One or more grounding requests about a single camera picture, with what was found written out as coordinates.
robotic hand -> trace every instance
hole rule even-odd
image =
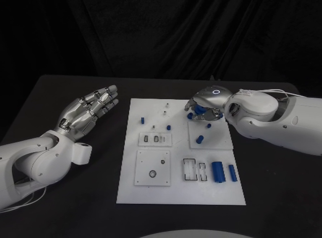
[[[267,93],[284,93],[274,99]],[[242,90],[232,94],[225,88],[202,89],[185,105],[195,110],[192,119],[225,117],[237,132],[251,139],[322,156],[322,99],[306,98],[278,89]]]
[[[64,177],[71,162],[87,164],[91,147],[76,141],[117,104],[116,96],[113,85],[76,99],[61,112],[54,130],[38,138],[0,146],[0,210],[56,183]],[[28,182],[14,184],[12,165],[30,177]]]

white mounting plate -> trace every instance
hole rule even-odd
[[[171,133],[140,132],[139,133],[139,146],[171,146]]]
[[[189,120],[188,112],[183,111],[186,102],[188,100],[130,99],[116,203],[245,205],[232,150],[189,148]],[[145,118],[145,124],[140,124],[140,117]],[[211,122],[212,127],[221,122],[224,119]],[[172,146],[137,146],[140,132],[171,133]],[[133,185],[137,150],[171,152],[171,186]],[[196,174],[199,174],[198,163],[205,163],[206,181],[183,180],[185,158],[196,159]],[[214,161],[222,162],[225,176],[222,183],[214,182],[211,167]],[[234,165],[237,182],[231,181],[228,165]]]
[[[133,185],[169,186],[169,151],[137,150]]]
[[[232,149],[228,125],[224,119],[219,119],[214,122],[189,121],[188,128],[191,149]],[[204,136],[201,144],[196,143],[196,138],[199,135]]]

table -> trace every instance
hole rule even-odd
[[[245,206],[114,203],[130,98],[189,99],[212,84],[231,92],[278,88],[297,93],[291,84],[44,75],[1,144],[38,137],[54,128],[73,99],[112,84],[119,104],[80,140],[93,147],[89,164],[71,165],[40,201],[0,214],[0,237],[136,238],[181,229],[251,237],[322,237],[322,157],[247,139],[231,126]]]

blue cylinder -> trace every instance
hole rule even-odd
[[[204,140],[204,136],[201,135],[201,136],[196,138],[196,143],[201,144],[202,140]]]
[[[231,181],[237,182],[237,175],[235,175],[235,171],[234,171],[234,166],[228,165],[228,169],[229,169],[229,177],[231,177]]]
[[[194,111],[196,115],[201,115],[206,112],[206,109],[201,107],[199,105],[196,105]]]
[[[222,162],[212,162],[212,175],[215,182],[225,182],[224,172],[222,172]]]
[[[188,113],[186,118],[191,120],[192,119],[192,113]]]

circular hole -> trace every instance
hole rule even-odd
[[[155,177],[155,174],[156,174],[156,173],[155,173],[153,170],[150,170],[149,173],[148,173],[148,175],[149,175],[152,178]]]

